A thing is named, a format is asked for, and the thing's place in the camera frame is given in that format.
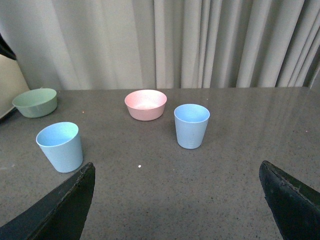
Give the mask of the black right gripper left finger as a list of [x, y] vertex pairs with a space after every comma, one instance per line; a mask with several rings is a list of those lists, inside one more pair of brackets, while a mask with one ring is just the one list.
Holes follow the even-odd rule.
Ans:
[[89, 162], [0, 228], [2, 240], [78, 240], [87, 220], [96, 169]]

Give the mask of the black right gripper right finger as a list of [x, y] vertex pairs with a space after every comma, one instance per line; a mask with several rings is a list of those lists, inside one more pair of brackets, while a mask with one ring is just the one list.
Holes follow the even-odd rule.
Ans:
[[265, 200], [284, 240], [320, 238], [320, 193], [268, 161], [259, 167]]

